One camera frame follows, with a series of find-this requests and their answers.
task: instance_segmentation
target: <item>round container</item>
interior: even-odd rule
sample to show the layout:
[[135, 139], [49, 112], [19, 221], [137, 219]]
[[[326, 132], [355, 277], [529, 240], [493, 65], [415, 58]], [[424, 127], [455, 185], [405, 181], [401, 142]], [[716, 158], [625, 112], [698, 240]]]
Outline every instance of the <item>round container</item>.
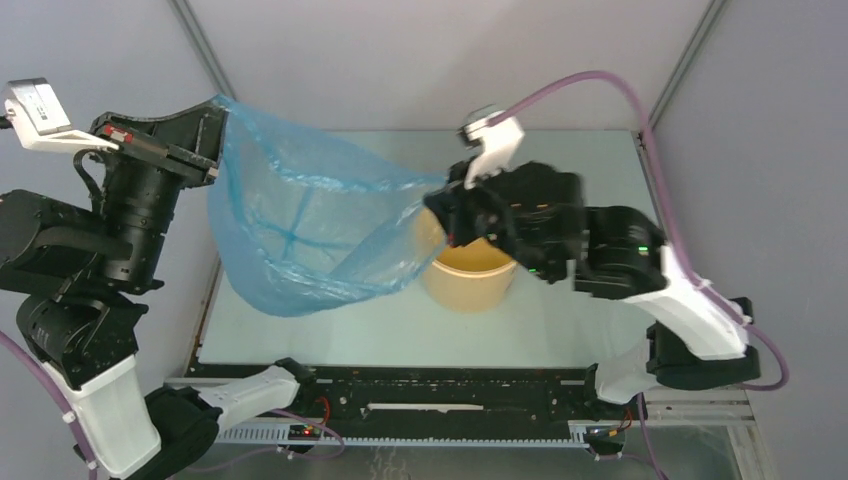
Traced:
[[480, 238], [466, 247], [447, 248], [421, 276], [430, 296], [445, 307], [476, 313], [503, 300], [516, 262]]

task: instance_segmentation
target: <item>white wall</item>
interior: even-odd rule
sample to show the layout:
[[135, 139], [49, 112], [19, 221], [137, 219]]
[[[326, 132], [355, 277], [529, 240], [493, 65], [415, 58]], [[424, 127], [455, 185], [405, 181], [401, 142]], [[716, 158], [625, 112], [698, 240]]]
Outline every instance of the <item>white wall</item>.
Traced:
[[[565, 75], [607, 69], [653, 105], [709, 0], [192, 1], [239, 99], [327, 129], [448, 129]], [[591, 82], [526, 128], [636, 127]]]
[[[81, 129], [105, 111], [163, 115], [214, 93], [166, 2], [4, 2], [3, 19], [0, 82], [47, 77]], [[0, 191], [15, 188], [88, 205], [70, 157], [25, 151], [3, 131]], [[145, 391], [183, 364], [212, 258], [204, 194], [184, 193], [157, 275], [166, 286], [142, 297], [151, 306], [136, 329]], [[0, 329], [19, 342], [22, 300], [0, 292]], [[72, 445], [48, 395], [0, 349], [0, 478], [84, 478]]]
[[784, 480], [845, 478], [846, 22], [844, 0], [732, 2], [659, 127], [695, 265], [789, 359], [751, 395]]

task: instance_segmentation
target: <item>cable tie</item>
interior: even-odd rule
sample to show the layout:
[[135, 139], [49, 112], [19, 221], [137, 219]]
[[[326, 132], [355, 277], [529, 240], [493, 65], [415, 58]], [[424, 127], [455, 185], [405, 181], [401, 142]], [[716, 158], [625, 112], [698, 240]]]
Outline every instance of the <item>cable tie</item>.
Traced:
[[701, 283], [699, 283], [698, 285], [695, 285], [695, 290], [700, 292], [701, 290], [711, 286], [712, 284], [713, 284], [713, 282], [711, 282], [710, 280], [708, 280], [706, 278], [702, 278]]

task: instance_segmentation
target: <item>blue plastic bag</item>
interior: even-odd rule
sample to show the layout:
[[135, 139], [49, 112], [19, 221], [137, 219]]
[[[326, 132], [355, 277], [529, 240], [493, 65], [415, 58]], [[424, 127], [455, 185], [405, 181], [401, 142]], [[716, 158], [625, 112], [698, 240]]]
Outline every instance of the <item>blue plastic bag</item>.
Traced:
[[321, 130], [230, 98], [209, 222], [233, 289], [252, 307], [307, 315], [402, 290], [436, 254], [416, 241], [425, 193], [444, 185]]

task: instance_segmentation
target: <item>white tabletop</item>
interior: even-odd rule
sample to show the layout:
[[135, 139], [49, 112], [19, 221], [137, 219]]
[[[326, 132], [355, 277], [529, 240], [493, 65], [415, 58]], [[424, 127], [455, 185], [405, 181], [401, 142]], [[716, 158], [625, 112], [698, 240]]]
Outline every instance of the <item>white tabletop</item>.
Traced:
[[[465, 159], [454, 132], [339, 134], [402, 165], [445, 171]], [[628, 205], [654, 218], [633, 138], [626, 131], [533, 131], [514, 157], [584, 177], [589, 205]], [[481, 314], [453, 313], [418, 283], [403, 292], [301, 318], [251, 308], [226, 274], [206, 319], [199, 360], [268, 364], [418, 367], [586, 367], [623, 353], [653, 320], [635, 307], [547, 285], [523, 270], [504, 302]]]

